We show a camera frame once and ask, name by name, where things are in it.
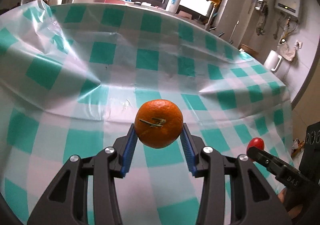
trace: cherry tomato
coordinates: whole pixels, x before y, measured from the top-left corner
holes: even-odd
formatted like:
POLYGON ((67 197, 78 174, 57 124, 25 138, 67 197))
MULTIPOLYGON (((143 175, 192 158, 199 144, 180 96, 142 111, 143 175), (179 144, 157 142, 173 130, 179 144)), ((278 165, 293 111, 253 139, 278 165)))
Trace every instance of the cherry tomato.
POLYGON ((264 142, 262 138, 253 138, 247 146, 247 151, 250 147, 256 147, 256 148, 259 148, 260 150, 264 150, 264 142))

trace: metal bolt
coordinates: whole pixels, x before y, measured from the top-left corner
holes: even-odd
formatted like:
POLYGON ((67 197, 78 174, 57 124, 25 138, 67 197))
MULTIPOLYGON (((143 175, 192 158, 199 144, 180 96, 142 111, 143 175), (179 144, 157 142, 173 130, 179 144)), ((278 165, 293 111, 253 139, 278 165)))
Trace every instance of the metal bolt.
POLYGON ((247 155, 243 155, 243 154, 242 154, 242 155, 239 155, 239 159, 240 159, 241 161, 244 161, 244 162, 245 162, 245 161, 248 161, 249 158, 248 158, 247 155))
POLYGON ((112 153, 115 151, 115 149, 114 149, 113 147, 108 147, 108 148, 106 148, 104 151, 105 151, 107 154, 112 154, 112 153))
POLYGON ((76 162, 78 160, 79 160, 79 156, 77 156, 77 155, 73 155, 73 156, 70 157, 70 161, 71 162, 76 162))
POLYGON ((203 151, 204 151, 205 153, 211 153, 211 152, 213 151, 213 148, 212 148, 212 147, 204 147, 204 148, 203 148, 203 151))

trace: green and white tablecloth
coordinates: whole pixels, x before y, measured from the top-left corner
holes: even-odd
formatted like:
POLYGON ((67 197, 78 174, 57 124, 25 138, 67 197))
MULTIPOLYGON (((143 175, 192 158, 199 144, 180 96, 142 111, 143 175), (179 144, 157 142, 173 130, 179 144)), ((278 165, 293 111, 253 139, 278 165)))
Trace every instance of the green and white tablecloth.
MULTIPOLYGON (((152 99, 178 105, 191 133, 227 156, 259 136, 292 162, 284 84, 246 53, 166 14, 31 2, 0 16, 0 72, 0 189, 24 223, 71 155, 111 146, 152 99)), ((138 141, 130 172, 116 180, 123 224, 194 225, 202 181, 188 172, 179 139, 164 149, 138 141)), ((92 210, 90 179, 90 224, 92 210)))

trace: orange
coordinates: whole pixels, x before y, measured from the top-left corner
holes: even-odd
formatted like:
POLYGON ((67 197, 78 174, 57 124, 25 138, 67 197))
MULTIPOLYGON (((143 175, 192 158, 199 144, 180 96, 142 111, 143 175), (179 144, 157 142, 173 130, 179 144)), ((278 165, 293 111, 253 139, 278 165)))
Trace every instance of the orange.
POLYGON ((144 103, 136 115, 134 128, 140 141, 148 147, 164 148, 181 134, 183 116, 173 102, 155 99, 144 103))

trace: white bottle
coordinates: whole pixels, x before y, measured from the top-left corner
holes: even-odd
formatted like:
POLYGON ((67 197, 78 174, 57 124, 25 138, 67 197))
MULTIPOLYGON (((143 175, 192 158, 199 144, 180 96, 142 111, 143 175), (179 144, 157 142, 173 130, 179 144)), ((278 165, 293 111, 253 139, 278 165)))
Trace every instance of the white bottle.
POLYGON ((169 0, 165 10, 175 14, 178 10, 180 1, 181 0, 169 0))

